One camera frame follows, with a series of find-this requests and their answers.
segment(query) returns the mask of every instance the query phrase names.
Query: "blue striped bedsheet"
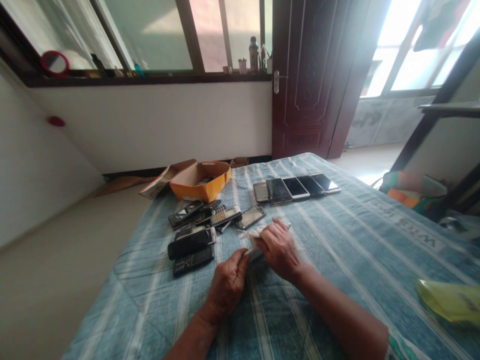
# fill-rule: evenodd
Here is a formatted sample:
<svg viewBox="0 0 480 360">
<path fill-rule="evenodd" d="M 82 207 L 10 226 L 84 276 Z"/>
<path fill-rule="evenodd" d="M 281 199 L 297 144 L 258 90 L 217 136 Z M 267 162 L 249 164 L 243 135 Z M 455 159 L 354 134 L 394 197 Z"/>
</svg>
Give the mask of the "blue striped bedsheet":
<svg viewBox="0 0 480 360">
<path fill-rule="evenodd" d="M 478 329 L 431 316 L 417 279 L 477 286 L 479 248 L 397 203 L 320 157 L 305 153 L 232 170 L 218 196 L 242 211 L 255 204 L 253 184 L 323 172 L 342 191 L 275 206 L 267 216 L 291 223 L 305 261 L 331 283 L 402 334 L 431 359 L 480 359 Z M 154 200 L 118 257 L 64 359 L 161 359 L 203 304 L 215 267 L 245 234 L 231 226 L 209 265 L 173 278 L 168 217 L 184 206 L 172 193 Z M 209 359 L 342 358 L 335 338 L 312 306 L 260 258 L 250 265 L 237 308 L 220 329 Z"/>
</svg>

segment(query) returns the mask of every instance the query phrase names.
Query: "floor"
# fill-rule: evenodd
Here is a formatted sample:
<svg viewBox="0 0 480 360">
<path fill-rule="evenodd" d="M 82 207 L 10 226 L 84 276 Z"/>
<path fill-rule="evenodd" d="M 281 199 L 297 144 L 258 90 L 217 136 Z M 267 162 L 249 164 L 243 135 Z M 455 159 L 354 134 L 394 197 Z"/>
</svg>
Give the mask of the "floor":
<svg viewBox="0 0 480 360">
<path fill-rule="evenodd" d="M 350 172 L 367 185 L 388 172 L 404 148 L 404 143 L 358 147 L 345 150 L 338 159 L 328 160 Z"/>
<path fill-rule="evenodd" d="M 350 149 L 331 162 L 370 185 L 402 148 Z M 0 359 L 61 358 L 150 204 L 142 187 L 87 198 L 0 252 Z"/>
</svg>

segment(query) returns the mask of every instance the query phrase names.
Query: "door panel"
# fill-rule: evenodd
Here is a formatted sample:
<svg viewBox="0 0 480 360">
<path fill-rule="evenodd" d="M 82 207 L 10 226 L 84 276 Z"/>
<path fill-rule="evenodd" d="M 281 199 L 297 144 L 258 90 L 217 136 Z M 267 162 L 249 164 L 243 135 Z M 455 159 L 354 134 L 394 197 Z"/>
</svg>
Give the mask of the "door panel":
<svg viewBox="0 0 480 360">
<path fill-rule="evenodd" d="M 344 35 L 349 31 L 351 37 L 359 36 L 351 33 L 347 24 L 352 10 L 357 11 L 355 17 L 360 19 L 362 11 L 368 8 L 368 1 L 366 6 L 352 3 L 353 0 L 274 1 L 273 70 L 288 76 L 279 80 L 279 92 L 272 99 L 274 159 L 304 152 L 327 158 L 347 82 L 338 81 L 337 74 L 348 73 L 351 67 L 351 61 L 339 60 L 340 54 L 348 54 L 343 48 Z M 356 29 L 358 33 L 361 28 L 360 25 Z M 356 47 L 348 50 L 355 53 Z"/>
</svg>

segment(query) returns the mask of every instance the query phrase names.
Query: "yellow plastic bag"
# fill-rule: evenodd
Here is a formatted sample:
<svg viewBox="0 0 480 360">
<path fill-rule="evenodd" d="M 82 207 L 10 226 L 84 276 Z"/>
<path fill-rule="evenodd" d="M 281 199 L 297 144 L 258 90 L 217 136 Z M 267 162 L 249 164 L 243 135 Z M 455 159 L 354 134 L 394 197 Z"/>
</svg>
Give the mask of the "yellow plastic bag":
<svg viewBox="0 0 480 360">
<path fill-rule="evenodd" d="M 449 322 L 480 323 L 480 286 L 418 279 L 416 290 L 430 309 Z"/>
</svg>

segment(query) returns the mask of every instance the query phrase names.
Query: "orange box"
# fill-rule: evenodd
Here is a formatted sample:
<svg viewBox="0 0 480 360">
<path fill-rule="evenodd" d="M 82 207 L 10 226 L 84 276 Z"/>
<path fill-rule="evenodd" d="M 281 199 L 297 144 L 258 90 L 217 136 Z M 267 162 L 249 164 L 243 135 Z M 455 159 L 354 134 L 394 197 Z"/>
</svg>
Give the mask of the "orange box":
<svg viewBox="0 0 480 360">
<path fill-rule="evenodd" d="M 147 199 L 153 200 L 158 194 L 168 186 L 169 182 L 180 173 L 182 170 L 195 165 L 197 160 L 190 159 L 187 161 L 182 161 L 170 166 L 167 166 L 165 170 L 151 183 L 149 183 L 145 188 L 143 188 L 139 194 L 146 197 Z"/>
<path fill-rule="evenodd" d="M 206 177 L 213 177 L 213 180 L 197 185 Z M 195 162 L 179 172 L 170 181 L 170 187 L 179 200 L 202 200 L 204 203 L 209 203 L 222 192 L 231 178 L 232 169 L 227 162 Z"/>
</svg>

